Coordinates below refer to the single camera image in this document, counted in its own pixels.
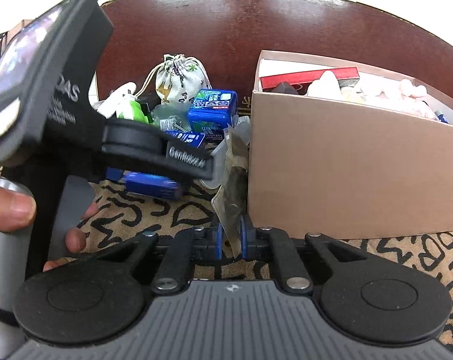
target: gray ribbed panel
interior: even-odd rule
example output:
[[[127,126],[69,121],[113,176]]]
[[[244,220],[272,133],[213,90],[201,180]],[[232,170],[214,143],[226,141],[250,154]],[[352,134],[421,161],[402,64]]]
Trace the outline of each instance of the gray ribbed panel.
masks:
[[[230,291],[232,285],[239,289]],[[153,301],[129,332],[107,344],[58,349],[28,341],[11,360],[453,360],[439,342],[403,349],[343,337],[308,298],[272,281],[193,281]]]

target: drawstring bag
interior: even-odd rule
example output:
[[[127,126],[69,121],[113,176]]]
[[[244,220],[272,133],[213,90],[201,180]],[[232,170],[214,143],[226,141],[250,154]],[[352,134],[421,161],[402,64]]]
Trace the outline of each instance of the drawstring bag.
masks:
[[[198,59],[185,57],[184,54],[165,54],[163,58],[164,61],[151,70],[135,96],[138,97],[145,91],[155,72],[156,93],[162,104],[182,108],[182,104],[193,103],[200,89],[211,89],[205,68]]]

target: wooden headboard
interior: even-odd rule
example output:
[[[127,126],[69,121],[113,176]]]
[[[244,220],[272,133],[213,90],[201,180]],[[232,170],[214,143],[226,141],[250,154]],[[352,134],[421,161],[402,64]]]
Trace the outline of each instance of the wooden headboard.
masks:
[[[261,50],[317,54],[417,77],[453,97],[453,47],[376,8],[344,0],[114,0],[97,68],[100,100],[141,87],[163,54],[201,60],[214,88],[250,101]]]

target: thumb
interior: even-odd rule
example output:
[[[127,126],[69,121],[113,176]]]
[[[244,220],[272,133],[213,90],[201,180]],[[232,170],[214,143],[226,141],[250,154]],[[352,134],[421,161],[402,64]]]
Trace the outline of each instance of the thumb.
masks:
[[[32,197],[0,188],[0,231],[14,231],[30,225],[35,211]]]

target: brown cardboard box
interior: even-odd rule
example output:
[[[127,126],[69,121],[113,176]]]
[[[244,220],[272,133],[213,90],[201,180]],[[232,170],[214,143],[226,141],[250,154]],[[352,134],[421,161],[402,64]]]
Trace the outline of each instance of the brown cardboard box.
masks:
[[[365,64],[262,51],[251,112],[248,210],[255,226],[279,227],[296,238],[311,231],[338,239],[453,231],[453,125],[362,104],[261,92],[262,59],[356,66],[424,84]],[[453,99],[424,85],[453,114]]]

